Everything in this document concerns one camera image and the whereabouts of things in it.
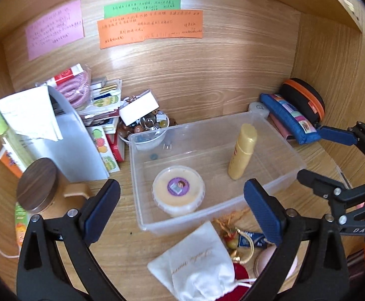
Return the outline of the pink round compact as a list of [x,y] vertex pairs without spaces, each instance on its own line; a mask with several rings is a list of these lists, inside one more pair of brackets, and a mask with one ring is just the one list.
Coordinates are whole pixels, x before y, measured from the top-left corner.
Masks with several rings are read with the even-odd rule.
[[[254,263],[254,274],[256,277],[259,277],[268,262],[270,261],[273,253],[276,251],[276,245],[268,246],[266,249],[260,252],[260,254],[257,256],[255,263]],[[290,270],[286,276],[285,279],[290,278],[297,267],[298,258],[295,256],[294,261],[290,267]]]

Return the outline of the yellow lotion bottle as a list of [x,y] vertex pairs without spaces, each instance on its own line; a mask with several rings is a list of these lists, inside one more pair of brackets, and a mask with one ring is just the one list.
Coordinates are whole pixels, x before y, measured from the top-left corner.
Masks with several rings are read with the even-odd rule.
[[233,155],[227,173],[233,180],[243,176],[253,155],[257,143],[257,130],[252,124],[243,124],[240,128]]

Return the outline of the white drawstring pouch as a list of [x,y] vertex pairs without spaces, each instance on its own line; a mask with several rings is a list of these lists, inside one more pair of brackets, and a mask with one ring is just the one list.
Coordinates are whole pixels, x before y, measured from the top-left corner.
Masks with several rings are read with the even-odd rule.
[[177,300],[217,300],[238,287],[233,262],[209,221],[147,268]]

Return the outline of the clear tub of cream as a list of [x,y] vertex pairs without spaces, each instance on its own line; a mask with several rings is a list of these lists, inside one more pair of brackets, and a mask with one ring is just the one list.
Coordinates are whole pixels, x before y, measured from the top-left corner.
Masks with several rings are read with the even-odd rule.
[[205,192],[200,174],[182,165],[162,170],[152,185],[155,204],[172,217],[193,213],[202,204]]

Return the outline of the blue small tube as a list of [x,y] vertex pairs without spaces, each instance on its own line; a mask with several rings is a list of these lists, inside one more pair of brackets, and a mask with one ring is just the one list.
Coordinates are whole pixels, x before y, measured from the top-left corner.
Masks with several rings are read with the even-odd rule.
[[255,248],[266,249],[270,246],[270,243],[267,241],[266,236],[262,232],[244,231],[243,235],[239,233],[238,236],[238,247],[249,248],[251,246],[247,237],[252,240]]

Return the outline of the blue striped pencil case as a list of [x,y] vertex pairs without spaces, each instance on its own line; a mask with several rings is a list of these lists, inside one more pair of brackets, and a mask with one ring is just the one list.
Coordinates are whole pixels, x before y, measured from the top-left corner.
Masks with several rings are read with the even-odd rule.
[[300,145],[314,143],[321,139],[311,122],[280,95],[262,93],[259,100]]

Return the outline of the orange green glue tube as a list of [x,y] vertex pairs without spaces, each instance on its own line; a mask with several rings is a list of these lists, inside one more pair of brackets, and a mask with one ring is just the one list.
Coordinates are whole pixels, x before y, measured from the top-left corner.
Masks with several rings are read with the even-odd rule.
[[16,233],[16,243],[19,250],[23,246],[23,241],[27,231],[27,226],[30,221],[30,214],[18,203],[16,202],[14,208],[14,225]]

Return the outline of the black orange zip case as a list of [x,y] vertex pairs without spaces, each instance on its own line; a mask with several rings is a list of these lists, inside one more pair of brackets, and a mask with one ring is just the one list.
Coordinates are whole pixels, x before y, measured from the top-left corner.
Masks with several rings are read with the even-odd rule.
[[312,125],[319,124],[325,117],[326,106],[321,95],[304,80],[289,78],[282,83],[278,93]]

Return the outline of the brown mug with wooden lid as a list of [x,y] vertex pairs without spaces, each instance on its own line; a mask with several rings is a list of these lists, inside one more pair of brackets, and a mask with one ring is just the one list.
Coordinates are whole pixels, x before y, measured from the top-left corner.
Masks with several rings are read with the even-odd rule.
[[44,219],[63,217],[70,209],[81,209],[93,196],[86,183],[71,183],[49,158],[34,161],[22,174],[16,200],[29,214]]

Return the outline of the green spray bottle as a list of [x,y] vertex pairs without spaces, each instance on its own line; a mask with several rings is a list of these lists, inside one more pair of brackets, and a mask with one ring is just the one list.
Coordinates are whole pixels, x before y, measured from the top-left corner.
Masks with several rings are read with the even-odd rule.
[[34,161],[30,153],[23,147],[18,135],[9,126],[0,112],[0,139],[4,148],[10,153],[10,157],[16,162],[18,168],[25,172]]

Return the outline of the clear plastic storage bin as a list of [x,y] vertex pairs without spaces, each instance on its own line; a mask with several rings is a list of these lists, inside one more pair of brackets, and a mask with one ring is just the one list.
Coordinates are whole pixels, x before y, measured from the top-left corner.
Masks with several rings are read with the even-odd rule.
[[[243,176],[233,180],[227,167],[243,124],[257,131],[253,155]],[[129,137],[132,185],[141,230],[156,235],[198,227],[207,220],[246,207],[243,186],[256,178],[269,194],[288,188],[305,169],[301,156],[272,125],[251,112],[141,132]],[[204,199],[191,213],[170,215],[153,198],[156,177],[190,168],[204,182]]]

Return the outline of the white paper folder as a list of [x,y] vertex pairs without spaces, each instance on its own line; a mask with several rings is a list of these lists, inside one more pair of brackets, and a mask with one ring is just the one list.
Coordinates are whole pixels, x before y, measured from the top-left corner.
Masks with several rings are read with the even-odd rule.
[[0,99],[0,112],[33,159],[51,159],[69,181],[109,177],[82,120],[53,87],[8,95]]

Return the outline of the stack of books and stickers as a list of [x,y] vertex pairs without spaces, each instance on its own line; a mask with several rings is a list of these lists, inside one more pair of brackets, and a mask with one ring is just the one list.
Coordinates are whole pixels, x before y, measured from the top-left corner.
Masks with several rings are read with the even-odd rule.
[[93,78],[89,100],[76,110],[109,174],[120,170],[108,135],[115,135],[118,126],[122,83],[121,79]]

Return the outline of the white bowl of trinkets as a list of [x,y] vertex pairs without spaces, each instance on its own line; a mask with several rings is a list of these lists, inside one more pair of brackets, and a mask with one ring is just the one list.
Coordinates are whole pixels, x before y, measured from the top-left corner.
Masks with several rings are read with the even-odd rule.
[[155,110],[129,126],[118,121],[116,133],[127,145],[132,141],[137,150],[148,151],[161,144],[169,126],[170,118],[163,111]]

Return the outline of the small white card box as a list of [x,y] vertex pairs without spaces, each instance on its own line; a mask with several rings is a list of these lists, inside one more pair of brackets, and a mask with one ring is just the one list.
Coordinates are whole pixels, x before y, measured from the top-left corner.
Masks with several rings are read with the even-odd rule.
[[124,100],[118,112],[125,125],[129,126],[143,116],[156,110],[159,104],[152,90],[147,90],[135,96],[131,102]]

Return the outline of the pink sticky note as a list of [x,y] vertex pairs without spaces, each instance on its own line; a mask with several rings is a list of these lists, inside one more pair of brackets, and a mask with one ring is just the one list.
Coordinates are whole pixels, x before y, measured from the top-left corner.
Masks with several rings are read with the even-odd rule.
[[28,59],[84,38],[81,1],[62,5],[25,28]]

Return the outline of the orange sticky note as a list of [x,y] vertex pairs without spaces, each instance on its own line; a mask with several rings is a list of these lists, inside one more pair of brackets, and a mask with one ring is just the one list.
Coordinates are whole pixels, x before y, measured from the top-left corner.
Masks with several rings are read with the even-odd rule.
[[203,15],[201,10],[160,10],[106,18],[97,22],[99,47],[106,49],[147,39],[201,39]]

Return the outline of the green sticky note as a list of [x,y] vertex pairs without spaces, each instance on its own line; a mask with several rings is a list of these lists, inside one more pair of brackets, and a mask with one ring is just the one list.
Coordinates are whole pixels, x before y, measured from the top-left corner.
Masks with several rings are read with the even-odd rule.
[[179,10],[181,0],[131,0],[106,5],[103,8],[103,17],[112,18],[126,14],[159,11],[159,10]]

